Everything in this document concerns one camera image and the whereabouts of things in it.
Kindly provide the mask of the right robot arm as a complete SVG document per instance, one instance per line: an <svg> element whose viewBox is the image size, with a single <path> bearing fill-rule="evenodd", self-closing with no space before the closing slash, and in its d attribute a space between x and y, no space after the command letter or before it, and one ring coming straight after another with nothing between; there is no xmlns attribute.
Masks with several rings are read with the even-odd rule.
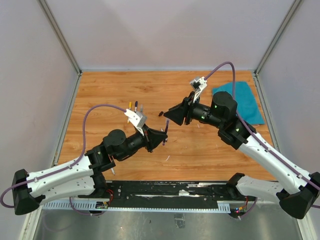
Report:
<svg viewBox="0 0 320 240"><path fill-rule="evenodd" d="M226 91L213 95L210 106L200 103L191 92L182 103L163 115L178 125L192 120L218 128L218 136L227 145L258 162L276 182L259 180L236 173L227 183L227 196L238 200L252 196L279 204L282 210L296 219L303 219L320 195L320 174L310 173L292 163L237 113L237 102Z"/></svg>

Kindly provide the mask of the purple gel pen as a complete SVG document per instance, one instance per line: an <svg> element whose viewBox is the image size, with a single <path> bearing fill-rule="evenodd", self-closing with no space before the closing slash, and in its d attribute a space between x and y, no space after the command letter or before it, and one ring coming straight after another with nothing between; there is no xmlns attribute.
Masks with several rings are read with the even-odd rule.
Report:
<svg viewBox="0 0 320 240"><path fill-rule="evenodd" d="M165 125L165 129L164 129L164 133L167 135L166 139L163 140L162 142L162 145L164 146L166 144L166 142L168 141L168 129L169 129L169 123L170 123L170 120L167 118L166 119L166 125Z"/></svg>

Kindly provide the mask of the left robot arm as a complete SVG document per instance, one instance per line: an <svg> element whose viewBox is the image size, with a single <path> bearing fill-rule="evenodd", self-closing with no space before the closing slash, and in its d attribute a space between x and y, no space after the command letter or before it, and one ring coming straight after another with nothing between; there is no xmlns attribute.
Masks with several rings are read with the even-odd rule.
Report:
<svg viewBox="0 0 320 240"><path fill-rule="evenodd" d="M107 193L103 172L115 167L115 161L124 161L140 149L151 153L167 137L166 132L146 125L142 132L136 131L131 136L114 129L80 160L37 172L20 169L12 181L14 213L25 215L48 202L68 197L101 198Z"/></svg>

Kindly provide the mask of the yellow capped white marker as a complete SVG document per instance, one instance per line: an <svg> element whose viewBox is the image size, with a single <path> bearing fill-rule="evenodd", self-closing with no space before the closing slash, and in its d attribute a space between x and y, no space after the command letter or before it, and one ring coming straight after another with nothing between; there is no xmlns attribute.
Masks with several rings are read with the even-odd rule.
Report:
<svg viewBox="0 0 320 240"><path fill-rule="evenodd" d="M129 102L129 104L128 104L128 109L131 111L132 110L132 102L130 101ZM128 119L127 119L127 124L129 124L130 123L130 118L128 117Z"/></svg>

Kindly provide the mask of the white marker blue end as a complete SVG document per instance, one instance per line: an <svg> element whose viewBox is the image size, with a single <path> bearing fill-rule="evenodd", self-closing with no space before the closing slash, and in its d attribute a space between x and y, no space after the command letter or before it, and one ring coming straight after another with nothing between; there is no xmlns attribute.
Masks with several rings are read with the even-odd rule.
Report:
<svg viewBox="0 0 320 240"><path fill-rule="evenodd" d="M138 101L135 101L134 103L134 111L137 112L138 110Z"/></svg>

